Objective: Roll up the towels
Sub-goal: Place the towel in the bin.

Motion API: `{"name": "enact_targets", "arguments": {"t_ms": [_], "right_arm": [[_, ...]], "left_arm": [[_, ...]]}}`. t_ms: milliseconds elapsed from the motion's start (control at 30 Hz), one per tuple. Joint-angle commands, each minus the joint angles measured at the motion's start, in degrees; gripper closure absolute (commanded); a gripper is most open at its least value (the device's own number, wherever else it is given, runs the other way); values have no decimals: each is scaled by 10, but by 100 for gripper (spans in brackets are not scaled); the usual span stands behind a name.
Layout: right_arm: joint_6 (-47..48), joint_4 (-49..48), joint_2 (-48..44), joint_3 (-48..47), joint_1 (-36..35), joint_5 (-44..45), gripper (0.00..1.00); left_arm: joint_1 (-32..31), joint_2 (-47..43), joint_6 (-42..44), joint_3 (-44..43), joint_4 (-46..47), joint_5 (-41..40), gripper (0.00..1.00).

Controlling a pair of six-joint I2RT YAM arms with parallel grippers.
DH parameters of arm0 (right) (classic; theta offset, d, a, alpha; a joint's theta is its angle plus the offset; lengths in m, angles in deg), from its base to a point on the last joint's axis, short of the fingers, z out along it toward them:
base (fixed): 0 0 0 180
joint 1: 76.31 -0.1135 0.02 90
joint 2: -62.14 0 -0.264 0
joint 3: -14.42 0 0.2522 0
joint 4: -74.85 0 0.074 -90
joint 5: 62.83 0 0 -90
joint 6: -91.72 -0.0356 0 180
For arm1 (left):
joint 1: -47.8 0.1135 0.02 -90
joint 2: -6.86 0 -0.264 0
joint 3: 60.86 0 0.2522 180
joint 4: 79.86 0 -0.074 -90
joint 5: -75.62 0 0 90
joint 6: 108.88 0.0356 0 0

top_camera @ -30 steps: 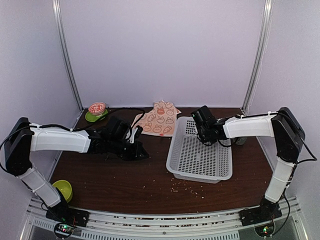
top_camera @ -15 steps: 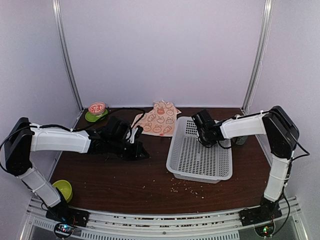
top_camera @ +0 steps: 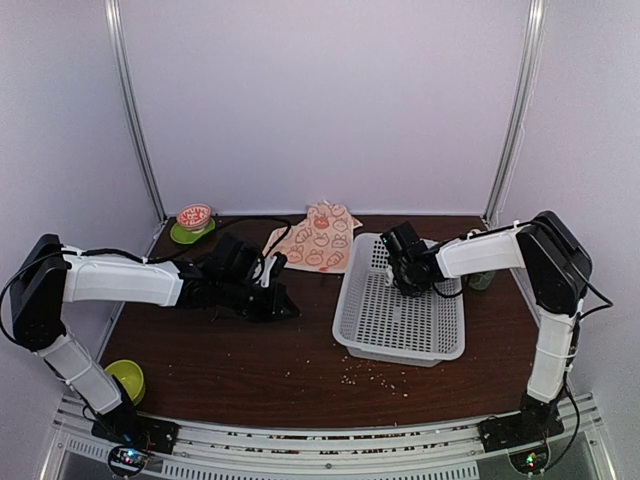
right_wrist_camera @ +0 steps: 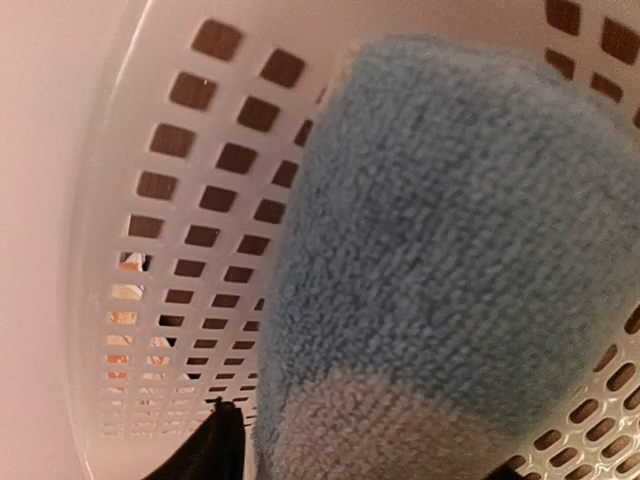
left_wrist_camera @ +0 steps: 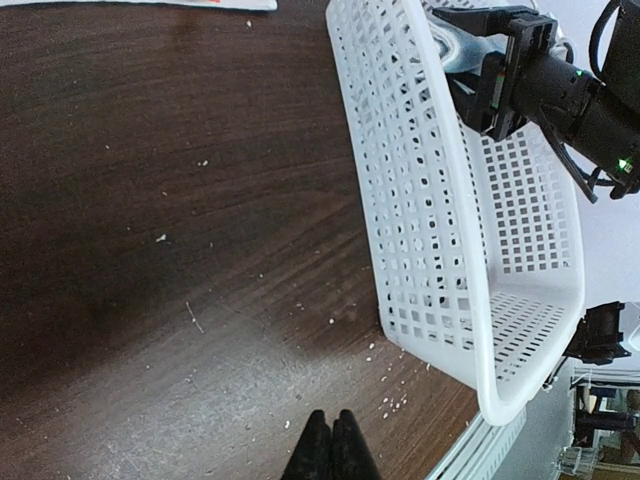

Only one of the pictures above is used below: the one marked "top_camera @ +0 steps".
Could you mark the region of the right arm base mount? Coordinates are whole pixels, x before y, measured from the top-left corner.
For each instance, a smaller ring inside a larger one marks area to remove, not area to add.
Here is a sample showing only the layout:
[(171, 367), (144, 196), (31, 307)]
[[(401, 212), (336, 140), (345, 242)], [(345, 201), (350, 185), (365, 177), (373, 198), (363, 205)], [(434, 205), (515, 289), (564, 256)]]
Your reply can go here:
[(552, 419), (540, 426), (536, 421), (527, 423), (522, 413), (504, 417), (490, 417), (478, 424), (478, 432), (486, 453), (503, 449), (514, 449), (562, 434), (564, 425)]

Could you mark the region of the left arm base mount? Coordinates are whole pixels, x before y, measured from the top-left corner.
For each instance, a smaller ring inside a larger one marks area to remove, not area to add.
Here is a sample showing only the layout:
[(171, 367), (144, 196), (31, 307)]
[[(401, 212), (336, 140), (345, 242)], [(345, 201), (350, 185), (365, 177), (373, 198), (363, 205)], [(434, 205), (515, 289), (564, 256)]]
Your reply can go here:
[(94, 421), (91, 435), (112, 443), (131, 446), (138, 450), (168, 455), (173, 453), (179, 433), (178, 424), (149, 417), (140, 417), (139, 424), (138, 433), (118, 436), (104, 428), (98, 421)]

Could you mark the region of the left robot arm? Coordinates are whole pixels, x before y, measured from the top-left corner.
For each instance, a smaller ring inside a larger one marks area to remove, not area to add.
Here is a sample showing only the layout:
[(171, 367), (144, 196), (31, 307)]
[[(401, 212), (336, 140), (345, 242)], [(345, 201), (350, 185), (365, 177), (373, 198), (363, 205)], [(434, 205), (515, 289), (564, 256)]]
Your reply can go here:
[(299, 308), (277, 280), (287, 258), (265, 257), (249, 241), (224, 234), (195, 259), (149, 259), (117, 249), (80, 250), (42, 236), (1, 291), (10, 302), (6, 338), (43, 359), (123, 444), (144, 424), (116, 379), (101, 368), (62, 321), (67, 303), (141, 303), (175, 309), (223, 307), (255, 322), (296, 318)]

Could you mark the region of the white plastic basket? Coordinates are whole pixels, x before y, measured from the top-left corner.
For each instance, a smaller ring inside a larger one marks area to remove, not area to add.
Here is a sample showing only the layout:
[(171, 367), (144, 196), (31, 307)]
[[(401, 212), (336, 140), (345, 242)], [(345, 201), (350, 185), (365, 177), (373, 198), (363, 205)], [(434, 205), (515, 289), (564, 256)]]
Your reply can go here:
[(462, 282), (419, 297), (388, 279), (388, 252), (375, 233), (358, 235), (343, 277), (332, 334), (357, 358), (433, 367), (465, 350)]

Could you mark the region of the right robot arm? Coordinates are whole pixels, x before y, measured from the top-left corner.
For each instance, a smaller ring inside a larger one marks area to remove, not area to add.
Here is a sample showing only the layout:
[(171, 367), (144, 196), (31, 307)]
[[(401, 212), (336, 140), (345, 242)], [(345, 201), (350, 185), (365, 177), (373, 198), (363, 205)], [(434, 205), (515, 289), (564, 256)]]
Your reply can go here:
[(531, 404), (513, 419), (519, 440), (535, 440), (551, 424), (546, 405), (565, 384), (575, 355), (577, 324), (593, 263), (581, 243), (550, 210), (533, 219), (489, 231), (470, 231), (429, 246), (404, 222), (380, 235), (388, 252), (391, 283), (404, 295), (435, 291), (451, 279), (490, 271), (523, 269), (537, 306), (539, 334), (523, 395)]

